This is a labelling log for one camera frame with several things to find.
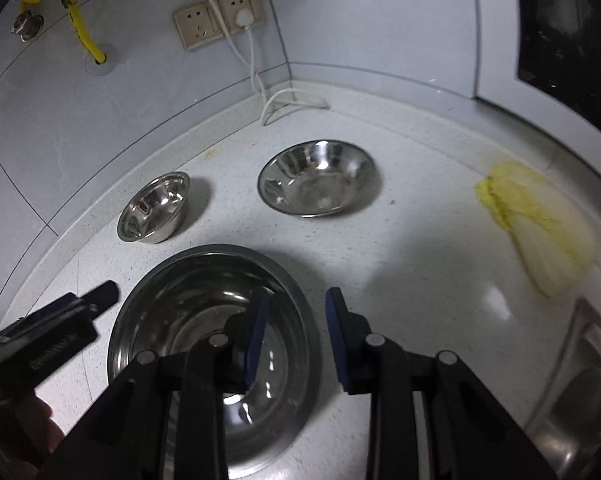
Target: shallow metal bowl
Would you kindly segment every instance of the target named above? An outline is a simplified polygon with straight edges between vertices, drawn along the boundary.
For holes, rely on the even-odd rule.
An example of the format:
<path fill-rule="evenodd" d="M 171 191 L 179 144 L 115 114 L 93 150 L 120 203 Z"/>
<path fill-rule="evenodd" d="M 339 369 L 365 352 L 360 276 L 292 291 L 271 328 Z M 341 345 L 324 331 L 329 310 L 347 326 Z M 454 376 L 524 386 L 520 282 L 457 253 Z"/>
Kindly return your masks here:
<path fill-rule="evenodd" d="M 189 182 L 189 175 L 182 171 L 152 180 L 122 210 L 118 237 L 123 242 L 150 244 L 167 240 L 183 222 Z"/>
<path fill-rule="evenodd" d="M 298 285 L 268 257 L 232 245 L 189 249 L 155 267 L 133 289 L 114 323 L 107 356 L 110 382 L 146 349 L 159 355 L 189 350 L 222 331 L 256 288 L 274 295 L 256 383 L 245 396 L 224 399 L 229 477 L 273 462 L 301 430 L 321 375 L 318 330 Z M 173 475 L 178 416 L 174 396 L 165 445 L 165 475 Z"/>
<path fill-rule="evenodd" d="M 258 192 L 277 211 L 312 217 L 337 213 L 372 186 L 366 152 L 340 140 L 312 140 L 280 152 L 258 176 Z"/>

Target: metal bowl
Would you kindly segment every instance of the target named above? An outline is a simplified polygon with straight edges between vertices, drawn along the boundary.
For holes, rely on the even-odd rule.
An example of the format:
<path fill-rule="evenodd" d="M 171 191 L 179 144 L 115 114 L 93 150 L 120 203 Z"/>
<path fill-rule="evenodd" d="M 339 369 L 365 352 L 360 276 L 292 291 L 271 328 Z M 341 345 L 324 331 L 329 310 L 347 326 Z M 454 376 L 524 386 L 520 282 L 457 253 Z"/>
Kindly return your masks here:
<path fill-rule="evenodd" d="M 351 206 L 371 187 L 375 167 L 365 151 L 340 140 L 312 140 L 270 160 L 258 176 L 258 192 L 273 209 L 312 217 Z"/>
<path fill-rule="evenodd" d="M 118 219 L 123 242 L 157 244 L 167 240 L 183 222 L 189 175 L 167 173 L 152 180 L 132 198 Z"/>
<path fill-rule="evenodd" d="M 318 330 L 298 285 L 256 251 L 232 245 L 189 249 L 145 276 L 122 306 L 107 356 L 110 382 L 146 349 L 159 355 L 189 350 L 221 332 L 244 310 L 253 290 L 274 294 L 256 383 L 245 396 L 226 396 L 224 420 L 229 477 L 273 462 L 308 418 L 321 375 Z M 173 475 L 178 396 L 170 409 L 165 475 Z"/>

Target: speckled countertop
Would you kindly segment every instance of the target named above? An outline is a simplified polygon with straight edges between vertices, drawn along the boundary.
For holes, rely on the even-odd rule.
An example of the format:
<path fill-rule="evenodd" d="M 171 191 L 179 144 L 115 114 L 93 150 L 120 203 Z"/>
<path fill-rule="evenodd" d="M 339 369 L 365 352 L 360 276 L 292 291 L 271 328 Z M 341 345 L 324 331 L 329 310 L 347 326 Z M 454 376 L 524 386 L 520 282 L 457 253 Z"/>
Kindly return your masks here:
<path fill-rule="evenodd" d="M 319 138 L 353 142 L 372 155 L 383 180 L 375 202 L 322 219 L 268 208 L 256 190 L 261 168 L 286 147 Z M 405 349 L 457 352 L 524 424 L 553 367 L 575 297 L 586 295 L 601 311 L 601 269 L 578 290 L 543 298 L 509 236 L 475 199 L 481 173 L 460 151 L 459 160 L 443 151 L 335 111 L 283 113 L 265 129 L 250 124 L 180 168 L 192 177 L 192 195 L 178 235 L 155 246 L 125 244 L 113 219 L 37 305 L 68 290 L 83 294 L 104 280 L 119 283 L 125 298 L 162 260 L 204 244 L 247 246 L 281 264 L 314 309 L 324 370 L 306 427 L 253 478 L 364 478 L 369 400 L 346 396 L 336 380 L 323 315 L 324 293 L 335 285 L 351 310 Z M 100 339 L 39 389 L 65 430 L 107 385 L 108 338 L 119 308 L 98 319 Z"/>

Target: stainless steel sink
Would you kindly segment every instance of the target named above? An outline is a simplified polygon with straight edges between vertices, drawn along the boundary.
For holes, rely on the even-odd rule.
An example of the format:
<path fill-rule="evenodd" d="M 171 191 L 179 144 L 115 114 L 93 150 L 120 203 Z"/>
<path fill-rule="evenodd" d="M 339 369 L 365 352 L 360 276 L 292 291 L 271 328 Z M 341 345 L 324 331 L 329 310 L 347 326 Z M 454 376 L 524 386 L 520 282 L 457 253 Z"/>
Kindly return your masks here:
<path fill-rule="evenodd" d="M 587 477 L 601 446 L 601 317 L 586 300 L 526 432 L 559 479 Z"/>

